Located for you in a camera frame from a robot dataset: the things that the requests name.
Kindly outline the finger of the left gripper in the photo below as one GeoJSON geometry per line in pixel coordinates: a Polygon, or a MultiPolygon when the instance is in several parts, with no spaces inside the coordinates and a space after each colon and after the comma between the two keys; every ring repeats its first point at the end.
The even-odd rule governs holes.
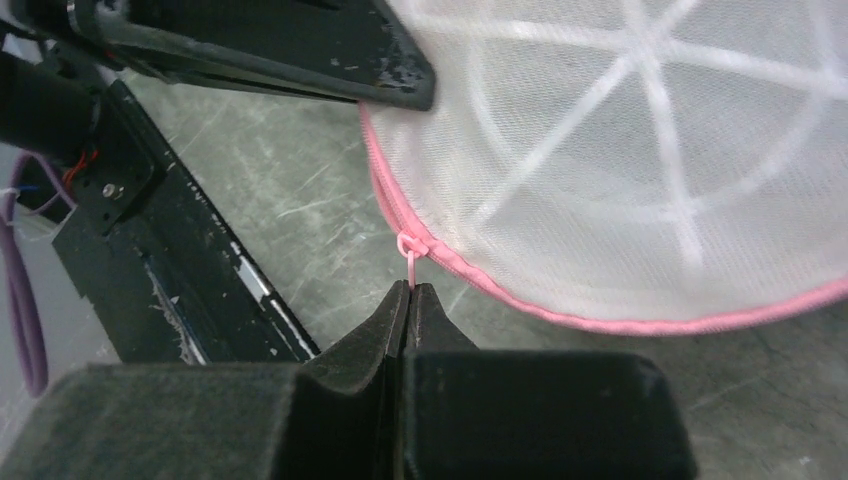
{"type": "Polygon", "coordinates": [[[69,1],[73,31],[169,84],[427,111],[436,74],[384,1],[69,1]]]}

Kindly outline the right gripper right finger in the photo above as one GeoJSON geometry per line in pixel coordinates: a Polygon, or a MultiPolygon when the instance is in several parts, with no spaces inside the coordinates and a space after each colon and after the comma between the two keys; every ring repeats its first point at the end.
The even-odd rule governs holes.
{"type": "Polygon", "coordinates": [[[693,479],[669,382],[649,359],[477,347],[429,284],[404,348],[409,479],[693,479]]]}

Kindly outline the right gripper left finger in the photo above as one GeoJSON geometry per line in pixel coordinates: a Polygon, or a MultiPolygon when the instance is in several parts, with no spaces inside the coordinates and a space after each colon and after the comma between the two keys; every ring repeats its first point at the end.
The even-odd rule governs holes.
{"type": "Polygon", "coordinates": [[[411,300],[394,283],[303,363],[93,365],[39,402],[5,479],[388,479],[390,374],[411,300]]]}

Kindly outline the pink-trimmed mesh laundry bag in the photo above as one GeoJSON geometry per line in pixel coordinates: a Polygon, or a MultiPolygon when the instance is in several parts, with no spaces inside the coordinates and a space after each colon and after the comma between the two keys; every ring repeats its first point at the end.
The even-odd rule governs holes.
{"type": "Polygon", "coordinates": [[[624,335],[847,296],[843,1],[395,1],[434,104],[360,108],[409,264],[624,335]]]}

